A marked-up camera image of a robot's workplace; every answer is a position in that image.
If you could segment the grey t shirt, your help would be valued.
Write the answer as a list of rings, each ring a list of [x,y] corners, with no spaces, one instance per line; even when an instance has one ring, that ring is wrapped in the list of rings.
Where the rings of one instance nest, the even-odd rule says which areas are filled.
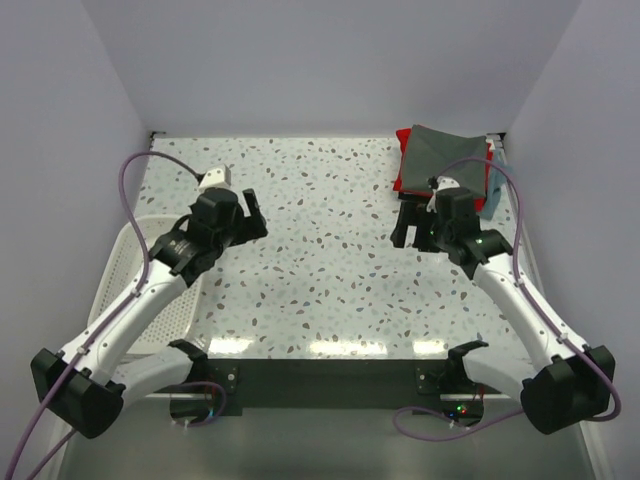
[[[464,137],[422,125],[396,131],[401,161],[393,190],[432,195],[428,180],[449,165],[467,157],[489,160],[489,145],[484,135]]]

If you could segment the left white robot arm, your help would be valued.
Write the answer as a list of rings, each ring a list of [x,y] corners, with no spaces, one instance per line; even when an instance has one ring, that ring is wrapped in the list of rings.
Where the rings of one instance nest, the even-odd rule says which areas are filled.
[[[82,436],[103,434],[124,406],[177,385],[200,390],[207,380],[206,354],[185,340],[136,362],[130,374],[116,369],[147,326],[223,252],[266,237],[266,220],[254,190],[236,194],[209,188],[145,253],[130,286],[86,330],[58,352],[42,349],[30,368],[41,404]]]

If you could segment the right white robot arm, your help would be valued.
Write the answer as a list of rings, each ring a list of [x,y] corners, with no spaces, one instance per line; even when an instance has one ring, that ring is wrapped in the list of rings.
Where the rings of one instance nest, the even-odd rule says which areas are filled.
[[[607,411],[615,358],[604,346],[591,347],[554,311],[520,268],[515,248],[497,230],[484,230],[471,192],[438,190],[427,202],[404,200],[391,234],[394,247],[416,230],[413,248],[444,253],[482,289],[523,343],[533,367],[511,373],[488,359],[488,344],[474,340],[453,347],[436,384],[459,393],[477,384],[518,401],[529,422],[549,435]]]

